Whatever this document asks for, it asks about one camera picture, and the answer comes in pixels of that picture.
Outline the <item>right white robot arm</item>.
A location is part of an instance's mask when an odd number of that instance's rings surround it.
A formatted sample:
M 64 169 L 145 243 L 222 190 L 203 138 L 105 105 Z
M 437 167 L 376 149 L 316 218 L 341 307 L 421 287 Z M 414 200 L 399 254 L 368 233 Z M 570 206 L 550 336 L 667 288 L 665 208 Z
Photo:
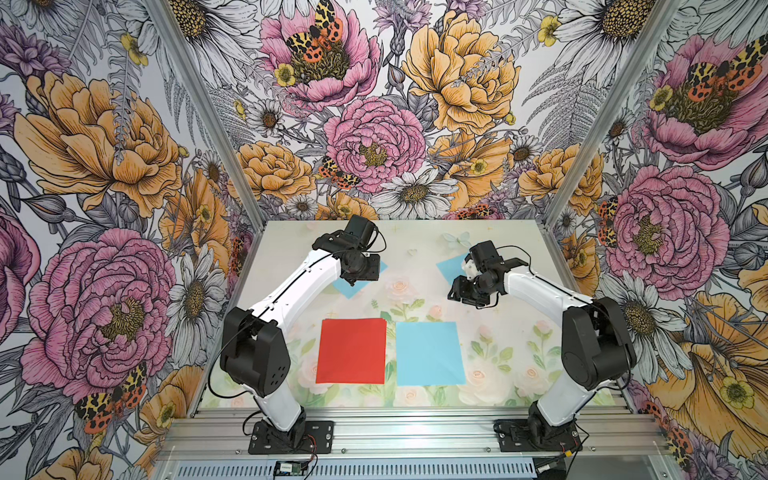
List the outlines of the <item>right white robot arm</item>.
M 582 441 L 577 415 L 599 390 L 607 388 L 637 364 L 628 324 L 610 298 L 591 298 L 535 273 L 529 261 L 505 259 L 491 241 L 472 246 L 462 261 L 448 298 L 476 309 L 493 308 L 510 295 L 554 321 L 561 331 L 564 373 L 532 403 L 528 417 L 501 420 L 496 426 L 500 448 L 573 454 Z

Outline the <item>red paper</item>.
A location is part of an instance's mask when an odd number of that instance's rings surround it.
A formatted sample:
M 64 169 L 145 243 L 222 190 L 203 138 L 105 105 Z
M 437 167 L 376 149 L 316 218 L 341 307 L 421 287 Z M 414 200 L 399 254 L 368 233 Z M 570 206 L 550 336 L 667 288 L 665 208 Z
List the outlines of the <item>red paper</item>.
M 387 322 L 383 318 L 325 319 L 315 382 L 383 385 L 386 332 Z

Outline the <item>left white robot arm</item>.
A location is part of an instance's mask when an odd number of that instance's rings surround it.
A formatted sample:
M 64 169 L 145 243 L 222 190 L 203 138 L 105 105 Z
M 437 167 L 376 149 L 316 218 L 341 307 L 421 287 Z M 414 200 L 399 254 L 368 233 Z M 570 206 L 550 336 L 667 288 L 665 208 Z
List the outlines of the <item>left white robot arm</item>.
M 380 253 L 372 249 L 379 234 L 373 221 L 352 216 L 344 229 L 316 238 L 302 263 L 263 300 L 225 316 L 219 366 L 255 399 L 262 420 L 254 430 L 269 451 L 296 452 L 309 439 L 305 410 L 286 384 L 291 359 L 284 331 L 334 281 L 379 278 Z

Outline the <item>light blue paper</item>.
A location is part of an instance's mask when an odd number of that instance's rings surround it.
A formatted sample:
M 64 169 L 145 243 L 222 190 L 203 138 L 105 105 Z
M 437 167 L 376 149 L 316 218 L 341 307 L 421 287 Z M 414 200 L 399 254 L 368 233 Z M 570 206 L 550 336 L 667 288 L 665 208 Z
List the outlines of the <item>light blue paper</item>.
M 438 262 L 436 264 L 437 269 L 449 286 L 453 284 L 453 281 L 457 277 L 464 275 L 462 264 L 466 257 L 467 253 L 462 253 L 461 255 Z
M 331 283 L 331 286 L 345 298 L 352 299 L 369 284 L 370 281 L 363 280 L 357 280 L 354 284 L 350 284 L 347 280 L 339 277 Z
M 400 387 L 459 386 L 466 383 L 454 322 L 402 322 L 396 326 Z

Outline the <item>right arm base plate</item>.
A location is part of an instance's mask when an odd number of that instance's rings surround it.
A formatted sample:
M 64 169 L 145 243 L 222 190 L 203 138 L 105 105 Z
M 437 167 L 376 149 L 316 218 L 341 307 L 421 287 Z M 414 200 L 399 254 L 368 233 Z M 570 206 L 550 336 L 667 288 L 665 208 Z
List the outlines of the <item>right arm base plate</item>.
M 499 419 L 493 431 L 502 452 L 545 452 L 570 455 L 582 449 L 575 422 L 552 427 L 538 418 Z

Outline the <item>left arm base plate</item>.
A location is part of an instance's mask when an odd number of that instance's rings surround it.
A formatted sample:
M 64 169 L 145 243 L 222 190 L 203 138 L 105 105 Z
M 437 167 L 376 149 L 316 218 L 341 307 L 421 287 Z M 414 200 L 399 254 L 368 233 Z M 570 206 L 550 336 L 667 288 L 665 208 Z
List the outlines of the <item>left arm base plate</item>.
M 268 421 L 257 422 L 250 434 L 250 455 L 329 454 L 335 433 L 333 421 L 298 422 L 289 432 L 282 432 Z

